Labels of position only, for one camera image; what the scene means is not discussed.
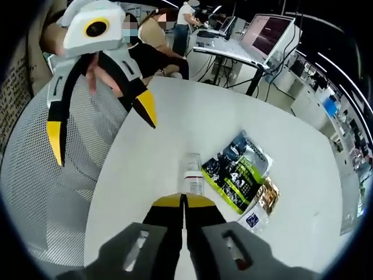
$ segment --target mesh chair back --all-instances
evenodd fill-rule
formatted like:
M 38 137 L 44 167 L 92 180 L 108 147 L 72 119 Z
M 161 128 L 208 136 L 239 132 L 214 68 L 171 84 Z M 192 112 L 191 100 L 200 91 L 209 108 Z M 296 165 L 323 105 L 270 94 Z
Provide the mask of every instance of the mesh chair back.
M 127 112 L 102 83 L 90 95 L 80 76 L 72 95 L 61 167 L 48 141 L 47 90 L 48 85 L 15 125 L 2 162 L 0 190 L 32 256 L 42 263 L 80 267 L 93 191 Z

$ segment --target black snack bag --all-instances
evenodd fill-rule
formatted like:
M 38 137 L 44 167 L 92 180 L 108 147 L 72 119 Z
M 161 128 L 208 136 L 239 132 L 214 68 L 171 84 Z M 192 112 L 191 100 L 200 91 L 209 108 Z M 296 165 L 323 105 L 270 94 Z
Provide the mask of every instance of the black snack bag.
M 241 131 L 222 152 L 202 165 L 206 181 L 243 214 L 268 176 L 273 160 Z

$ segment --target white table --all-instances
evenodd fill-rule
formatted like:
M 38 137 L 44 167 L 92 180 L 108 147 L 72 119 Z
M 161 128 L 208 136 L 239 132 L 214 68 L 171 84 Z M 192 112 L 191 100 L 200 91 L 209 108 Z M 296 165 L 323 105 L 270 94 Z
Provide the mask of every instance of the white table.
M 254 77 L 250 77 L 251 83 L 246 91 L 246 95 L 252 96 L 257 87 L 258 83 L 261 81 L 264 73 L 264 69 L 269 69 L 269 66 L 258 62 L 253 56 L 247 53 L 241 46 L 240 42 L 237 40 L 226 41 L 224 38 L 196 38 L 196 45 L 193 47 L 194 52 L 196 53 L 205 53 L 210 55 L 216 55 L 222 58 L 228 58 L 231 60 L 236 60 L 244 65 L 249 66 L 250 68 L 255 68 Z M 214 85 L 217 85 L 217 78 L 223 60 L 221 59 L 218 64 L 217 72 L 213 81 Z
M 260 234 L 290 266 L 321 271 L 339 252 L 342 195 L 328 140 L 292 115 L 258 99 L 203 83 L 154 78 L 158 126 L 131 111 L 106 158 L 90 207 L 85 265 L 100 246 L 133 221 L 141 222 L 160 196 L 178 191 L 185 152 L 205 162 L 245 129 L 274 160 L 270 176 L 281 197 Z M 227 221 L 236 214 L 210 185 L 205 194 Z M 175 279 L 193 279 L 184 243 Z

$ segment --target white label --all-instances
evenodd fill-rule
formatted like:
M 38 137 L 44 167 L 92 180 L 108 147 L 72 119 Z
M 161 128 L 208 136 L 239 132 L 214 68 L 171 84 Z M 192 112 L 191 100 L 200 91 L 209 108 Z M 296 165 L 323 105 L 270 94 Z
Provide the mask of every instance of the white label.
M 193 194 L 204 195 L 203 178 L 185 178 L 185 189 Z

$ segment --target snack bag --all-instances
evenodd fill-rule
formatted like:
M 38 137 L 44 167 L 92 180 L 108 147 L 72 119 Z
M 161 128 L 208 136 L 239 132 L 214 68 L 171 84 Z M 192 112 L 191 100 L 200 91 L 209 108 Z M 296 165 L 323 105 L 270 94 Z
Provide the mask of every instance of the snack bag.
M 269 222 L 269 216 L 273 212 L 279 197 L 279 189 L 270 178 L 266 178 L 264 184 L 256 193 L 255 201 L 257 203 L 238 220 L 238 223 L 252 233 L 261 232 Z
M 222 152 L 202 165 L 206 181 L 242 214 L 268 176 L 273 160 L 241 131 Z

